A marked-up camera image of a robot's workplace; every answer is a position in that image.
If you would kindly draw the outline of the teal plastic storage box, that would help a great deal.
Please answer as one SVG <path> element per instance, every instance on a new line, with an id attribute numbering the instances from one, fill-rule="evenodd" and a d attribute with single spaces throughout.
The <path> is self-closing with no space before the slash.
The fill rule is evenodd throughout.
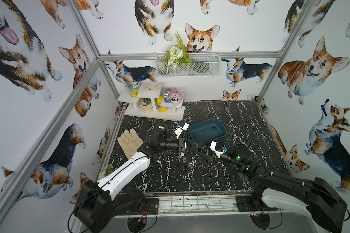
<path id="1" fill-rule="evenodd" d="M 227 135 L 225 126 L 216 118 L 192 124 L 188 131 L 193 143 L 198 147 L 210 145 L 212 141 L 221 141 Z"/>

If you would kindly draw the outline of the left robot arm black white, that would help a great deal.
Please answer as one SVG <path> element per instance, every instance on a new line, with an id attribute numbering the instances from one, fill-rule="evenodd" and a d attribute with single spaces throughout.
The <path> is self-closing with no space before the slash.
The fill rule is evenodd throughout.
<path id="1" fill-rule="evenodd" d="M 108 176 L 94 182 L 86 181 L 81 185 L 74 198 L 75 207 L 72 215 L 79 220 L 88 231 L 101 232 L 110 220 L 125 212 L 142 211 L 141 203 L 145 195 L 134 191 L 119 195 L 120 191 L 139 173 L 149 168 L 151 159 L 170 150 L 185 145 L 181 134 L 187 131 L 189 124 L 176 122 L 174 134 L 176 138 L 167 139 L 167 125 L 160 122 L 152 133 L 156 142 L 145 143 L 135 129 L 124 131 L 118 138 L 123 152 L 130 158 Z"/>

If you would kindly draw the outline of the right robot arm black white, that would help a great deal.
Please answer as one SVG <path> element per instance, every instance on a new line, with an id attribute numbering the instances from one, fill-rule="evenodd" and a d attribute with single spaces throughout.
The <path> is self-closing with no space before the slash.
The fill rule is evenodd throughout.
<path id="1" fill-rule="evenodd" d="M 253 189 L 251 205 L 256 211 L 267 207 L 288 210 L 311 218 L 331 233 L 342 231 L 349 213 L 347 203 L 324 179 L 299 179 L 269 170 L 254 161 L 253 150 L 244 145 L 233 152 L 217 150 L 211 155 L 198 155 L 232 165 L 240 179 Z"/>

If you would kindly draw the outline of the beige work glove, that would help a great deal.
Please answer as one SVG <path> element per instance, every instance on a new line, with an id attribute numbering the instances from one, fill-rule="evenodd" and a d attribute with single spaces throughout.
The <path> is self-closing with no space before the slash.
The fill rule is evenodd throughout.
<path id="1" fill-rule="evenodd" d="M 127 159 L 131 159 L 138 151 L 138 148 L 144 143 L 133 128 L 125 130 L 121 136 L 117 138 L 117 141 Z"/>

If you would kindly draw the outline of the white tiered display shelf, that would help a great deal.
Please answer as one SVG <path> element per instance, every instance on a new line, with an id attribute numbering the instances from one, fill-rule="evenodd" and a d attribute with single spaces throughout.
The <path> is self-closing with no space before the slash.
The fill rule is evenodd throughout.
<path id="1" fill-rule="evenodd" d="M 185 107 L 183 106 L 183 100 L 180 102 L 180 106 L 175 107 L 171 103 L 165 103 L 163 100 L 160 103 L 157 102 L 162 95 L 162 83 L 160 82 L 142 82 L 137 98 L 132 98 L 128 88 L 122 92 L 118 101 L 127 103 L 124 114 L 126 116 L 146 117 L 162 120 L 182 121 Z M 144 113 L 141 111 L 139 101 L 141 98 L 150 98 L 153 106 L 153 112 Z"/>

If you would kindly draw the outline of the woven basket with plant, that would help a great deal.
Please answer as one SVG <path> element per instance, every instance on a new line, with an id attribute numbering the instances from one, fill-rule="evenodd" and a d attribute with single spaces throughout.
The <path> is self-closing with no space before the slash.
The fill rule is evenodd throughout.
<path id="1" fill-rule="evenodd" d="M 153 106 L 150 98 L 141 98 L 139 101 L 139 106 L 141 111 L 144 113 L 153 112 Z"/>

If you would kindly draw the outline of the pink flowers in white pot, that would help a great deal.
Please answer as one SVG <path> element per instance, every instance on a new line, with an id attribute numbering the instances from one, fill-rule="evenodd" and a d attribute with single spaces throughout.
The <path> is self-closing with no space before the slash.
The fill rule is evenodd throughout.
<path id="1" fill-rule="evenodd" d="M 166 99 L 170 100 L 173 106 L 178 107 L 180 106 L 181 100 L 183 100 L 183 95 L 179 89 L 172 88 L 167 91 Z"/>

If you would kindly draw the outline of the blue cup on shelf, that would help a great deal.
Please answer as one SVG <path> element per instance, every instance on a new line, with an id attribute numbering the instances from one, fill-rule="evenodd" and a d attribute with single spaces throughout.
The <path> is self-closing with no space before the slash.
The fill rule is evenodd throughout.
<path id="1" fill-rule="evenodd" d="M 165 88 L 162 90 L 163 101 L 165 103 L 171 103 L 171 100 L 168 99 L 168 93 L 171 91 L 170 88 Z"/>

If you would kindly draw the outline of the green yellow snack cup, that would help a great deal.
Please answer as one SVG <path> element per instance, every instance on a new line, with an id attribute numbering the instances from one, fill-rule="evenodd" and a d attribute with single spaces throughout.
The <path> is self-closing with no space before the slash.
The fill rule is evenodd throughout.
<path id="1" fill-rule="evenodd" d="M 130 91 L 132 98 L 137 98 L 140 90 L 141 84 L 139 82 L 131 82 L 127 85 L 128 90 Z"/>

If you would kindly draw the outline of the green white artificial flowers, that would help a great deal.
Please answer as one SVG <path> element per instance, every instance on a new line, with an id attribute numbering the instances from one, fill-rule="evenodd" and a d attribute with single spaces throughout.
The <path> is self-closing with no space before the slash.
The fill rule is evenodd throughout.
<path id="1" fill-rule="evenodd" d="M 177 44 L 172 46 L 164 54 L 162 62 L 167 64 L 169 68 L 176 69 L 181 66 L 181 64 L 193 63 L 193 59 L 187 52 L 186 46 L 178 32 L 175 34 Z"/>

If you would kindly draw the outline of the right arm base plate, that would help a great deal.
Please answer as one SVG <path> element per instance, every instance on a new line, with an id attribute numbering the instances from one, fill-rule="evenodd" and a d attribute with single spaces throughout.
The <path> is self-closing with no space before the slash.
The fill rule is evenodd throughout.
<path id="1" fill-rule="evenodd" d="M 236 196 L 236 203 L 239 212 L 262 212 L 277 211 L 278 208 L 268 207 L 262 199 L 255 196 Z"/>

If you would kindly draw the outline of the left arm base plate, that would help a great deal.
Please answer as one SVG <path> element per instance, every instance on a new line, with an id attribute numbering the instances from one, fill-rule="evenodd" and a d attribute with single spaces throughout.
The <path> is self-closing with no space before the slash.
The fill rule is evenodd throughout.
<path id="1" fill-rule="evenodd" d="M 159 210 L 159 198 L 147 198 L 141 201 L 137 207 L 134 209 L 126 210 L 119 216 L 133 216 L 133 215 L 143 215 L 144 213 L 155 213 L 158 214 Z"/>

